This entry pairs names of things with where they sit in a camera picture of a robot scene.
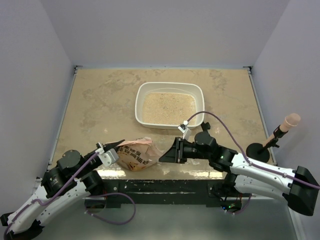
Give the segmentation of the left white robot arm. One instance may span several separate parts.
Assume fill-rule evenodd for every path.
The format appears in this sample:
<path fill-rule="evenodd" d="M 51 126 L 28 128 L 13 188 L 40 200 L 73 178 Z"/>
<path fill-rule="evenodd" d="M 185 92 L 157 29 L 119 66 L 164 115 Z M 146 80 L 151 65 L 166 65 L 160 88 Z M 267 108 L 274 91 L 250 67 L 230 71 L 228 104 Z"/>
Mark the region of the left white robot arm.
<path fill-rule="evenodd" d="M 83 198 L 101 195 L 104 184 L 96 169 L 114 164 L 122 143 L 97 143 L 87 155 L 73 149 L 66 151 L 56 166 L 44 173 L 32 196 L 15 212 L 0 217 L 6 227 L 3 238 L 32 240 L 68 207 Z"/>

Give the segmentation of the white litter box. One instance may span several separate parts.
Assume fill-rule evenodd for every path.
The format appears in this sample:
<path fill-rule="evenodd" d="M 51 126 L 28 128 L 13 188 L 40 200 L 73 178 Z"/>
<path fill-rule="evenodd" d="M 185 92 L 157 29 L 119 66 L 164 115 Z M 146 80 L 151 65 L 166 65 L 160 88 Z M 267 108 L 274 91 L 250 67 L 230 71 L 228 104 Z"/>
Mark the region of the white litter box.
<path fill-rule="evenodd" d="M 193 114 L 205 110 L 202 89 L 192 83 L 146 82 L 135 99 L 135 119 L 146 128 L 176 130 Z"/>

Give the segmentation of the beige litter scoop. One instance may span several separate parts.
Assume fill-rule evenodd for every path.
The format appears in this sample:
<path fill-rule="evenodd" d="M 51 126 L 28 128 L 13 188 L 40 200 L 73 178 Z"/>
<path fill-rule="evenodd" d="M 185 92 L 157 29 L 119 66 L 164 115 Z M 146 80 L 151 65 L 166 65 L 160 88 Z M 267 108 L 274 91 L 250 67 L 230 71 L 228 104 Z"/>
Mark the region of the beige litter scoop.
<path fill-rule="evenodd" d="M 273 131 L 268 137 L 263 146 L 267 145 L 271 141 L 282 138 L 291 128 L 296 127 L 301 121 L 301 117 L 297 113 L 291 113 L 284 118 L 284 121 Z"/>

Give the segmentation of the orange cat litter bag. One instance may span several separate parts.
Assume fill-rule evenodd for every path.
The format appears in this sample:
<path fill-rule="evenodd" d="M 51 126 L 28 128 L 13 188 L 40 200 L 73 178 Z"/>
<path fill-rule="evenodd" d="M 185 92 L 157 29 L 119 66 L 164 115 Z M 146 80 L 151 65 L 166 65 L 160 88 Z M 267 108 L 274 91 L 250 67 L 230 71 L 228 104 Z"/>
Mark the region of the orange cat litter bag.
<path fill-rule="evenodd" d="M 155 165 L 163 154 L 149 137 L 125 140 L 117 147 L 119 159 L 116 163 L 132 172 L 142 171 Z"/>

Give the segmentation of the black bag clip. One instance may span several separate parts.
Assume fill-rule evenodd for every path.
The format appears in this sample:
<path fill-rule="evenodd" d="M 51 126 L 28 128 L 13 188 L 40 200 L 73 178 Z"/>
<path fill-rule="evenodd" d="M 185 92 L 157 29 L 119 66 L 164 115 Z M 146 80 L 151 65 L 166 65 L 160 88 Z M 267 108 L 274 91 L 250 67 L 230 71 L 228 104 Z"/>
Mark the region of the black bag clip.
<path fill-rule="evenodd" d="M 209 122 L 202 122 L 200 126 L 203 132 L 207 132 L 211 129 L 211 125 Z"/>

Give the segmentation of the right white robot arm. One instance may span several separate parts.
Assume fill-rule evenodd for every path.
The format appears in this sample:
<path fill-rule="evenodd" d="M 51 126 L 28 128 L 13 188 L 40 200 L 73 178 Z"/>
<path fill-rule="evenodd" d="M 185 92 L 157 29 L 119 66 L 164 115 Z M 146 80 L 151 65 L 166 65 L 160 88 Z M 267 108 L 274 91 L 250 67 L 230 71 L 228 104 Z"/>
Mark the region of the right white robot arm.
<path fill-rule="evenodd" d="M 227 196 L 233 197 L 237 193 L 260 195 L 286 202 L 299 214 L 314 214 L 320 186 L 305 167 L 284 168 L 248 158 L 218 145 L 207 131 L 197 133 L 193 142 L 176 137 L 159 161 L 183 164 L 188 159 L 208 160 L 215 170 L 230 174 L 232 179 L 222 185 Z"/>

